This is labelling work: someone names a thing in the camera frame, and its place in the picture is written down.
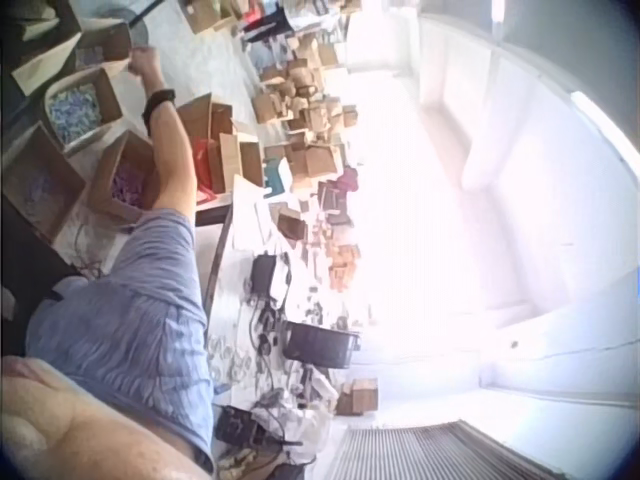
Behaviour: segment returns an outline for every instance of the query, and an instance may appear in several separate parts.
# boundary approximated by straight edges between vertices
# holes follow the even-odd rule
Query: black container
[[[357,333],[329,330],[305,323],[285,322],[282,354],[289,360],[324,368],[349,368]]]

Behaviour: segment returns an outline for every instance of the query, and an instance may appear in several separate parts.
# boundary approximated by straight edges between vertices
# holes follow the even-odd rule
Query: stack of boxes
[[[349,289],[356,273],[357,261],[360,259],[360,249],[357,245],[334,246],[327,243],[327,255],[331,259],[329,267],[329,281],[332,290],[344,292]]]

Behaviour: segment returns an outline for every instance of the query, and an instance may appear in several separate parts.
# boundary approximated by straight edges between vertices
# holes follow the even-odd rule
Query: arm
[[[147,98],[166,87],[158,53],[136,48],[129,70],[140,76]],[[171,208],[195,222],[197,179],[191,143],[171,102],[158,105],[150,119],[153,155],[160,177],[160,194],[153,208]]]

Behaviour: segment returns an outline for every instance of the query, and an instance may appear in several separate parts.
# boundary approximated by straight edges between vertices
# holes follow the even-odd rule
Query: metal grate
[[[465,422],[349,430],[331,480],[565,478],[503,447]]]

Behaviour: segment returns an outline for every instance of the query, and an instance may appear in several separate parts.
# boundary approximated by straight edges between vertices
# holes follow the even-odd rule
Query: purple items in box
[[[122,163],[113,176],[111,195],[122,203],[142,208],[143,187],[144,174],[131,165]]]

